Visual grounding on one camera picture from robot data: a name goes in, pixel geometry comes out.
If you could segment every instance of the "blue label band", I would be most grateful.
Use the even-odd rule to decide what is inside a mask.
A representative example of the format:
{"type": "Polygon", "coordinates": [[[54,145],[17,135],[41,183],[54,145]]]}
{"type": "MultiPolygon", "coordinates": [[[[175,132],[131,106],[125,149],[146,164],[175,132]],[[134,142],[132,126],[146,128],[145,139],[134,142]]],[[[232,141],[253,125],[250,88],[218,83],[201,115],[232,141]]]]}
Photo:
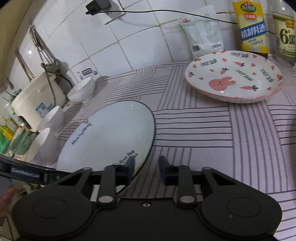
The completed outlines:
{"type": "Polygon", "coordinates": [[[263,35],[266,33],[265,22],[259,22],[240,30],[242,41],[263,35]]]}

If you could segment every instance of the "pink rim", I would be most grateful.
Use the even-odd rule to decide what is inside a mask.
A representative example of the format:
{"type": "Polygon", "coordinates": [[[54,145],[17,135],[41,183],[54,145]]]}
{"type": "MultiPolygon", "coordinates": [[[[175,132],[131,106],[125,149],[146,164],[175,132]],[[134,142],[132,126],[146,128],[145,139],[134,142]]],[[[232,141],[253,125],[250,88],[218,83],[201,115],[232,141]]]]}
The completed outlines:
{"type": "Polygon", "coordinates": [[[264,96],[264,97],[262,97],[262,98],[260,98],[260,97],[259,97],[259,98],[258,98],[258,97],[257,97],[257,98],[239,98],[239,97],[226,97],[226,96],[223,96],[223,95],[216,95],[216,94],[213,94],[213,93],[210,93],[210,92],[207,92],[207,91],[203,91],[203,90],[197,88],[196,86],[194,86],[193,84],[191,84],[191,83],[187,80],[186,77],[185,77],[185,80],[186,80],[187,83],[190,84],[194,89],[197,89],[197,90],[200,91],[200,92],[203,92],[203,93],[206,93],[206,94],[208,94],[208,95],[212,95],[212,96],[217,96],[217,97],[225,98],[225,99],[236,99],[236,100],[258,100],[258,99],[266,99],[266,98],[271,97],[271,96],[275,95],[276,93],[278,93],[278,92],[282,89],[282,86],[283,86],[283,85],[281,85],[278,91],[273,92],[272,94],[267,95],[267,96],[264,96]]]}

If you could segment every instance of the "pink rabbit illustration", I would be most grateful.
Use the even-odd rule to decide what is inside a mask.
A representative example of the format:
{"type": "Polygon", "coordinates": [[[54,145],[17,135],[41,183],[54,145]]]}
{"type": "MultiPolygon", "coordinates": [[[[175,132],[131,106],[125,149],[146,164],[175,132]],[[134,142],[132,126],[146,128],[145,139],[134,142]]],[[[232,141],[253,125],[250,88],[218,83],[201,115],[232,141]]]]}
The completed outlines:
{"type": "Polygon", "coordinates": [[[224,77],[222,79],[214,79],[209,82],[209,86],[216,91],[223,91],[227,89],[228,85],[234,85],[235,81],[231,80],[231,76],[224,77]]]}

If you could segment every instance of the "striped tablecloth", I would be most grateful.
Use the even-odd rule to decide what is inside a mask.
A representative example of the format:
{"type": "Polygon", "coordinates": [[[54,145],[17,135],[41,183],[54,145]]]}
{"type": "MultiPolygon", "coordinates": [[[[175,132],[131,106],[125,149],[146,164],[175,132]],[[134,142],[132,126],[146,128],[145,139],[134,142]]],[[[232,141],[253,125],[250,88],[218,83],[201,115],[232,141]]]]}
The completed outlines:
{"type": "MultiPolygon", "coordinates": [[[[96,84],[95,96],[71,104],[61,146],[84,119],[123,100],[152,111],[156,133],[150,154],[132,184],[121,193],[132,198],[174,197],[158,171],[160,155],[192,170],[212,167],[279,202],[282,222],[275,237],[296,240],[296,69],[281,68],[286,86],[273,98],[253,104],[211,99],[184,81],[189,61],[149,66],[96,84]]],[[[197,196],[201,198],[199,187],[197,196]]]]}

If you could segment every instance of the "green oval logo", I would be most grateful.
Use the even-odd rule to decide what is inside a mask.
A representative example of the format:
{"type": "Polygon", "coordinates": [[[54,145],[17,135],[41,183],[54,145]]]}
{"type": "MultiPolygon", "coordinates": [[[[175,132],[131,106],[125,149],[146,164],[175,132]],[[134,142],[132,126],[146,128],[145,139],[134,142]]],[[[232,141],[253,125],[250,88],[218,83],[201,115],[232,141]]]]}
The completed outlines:
{"type": "Polygon", "coordinates": [[[256,7],[249,2],[244,2],[241,5],[241,9],[245,12],[255,12],[256,11],[256,7]]]}

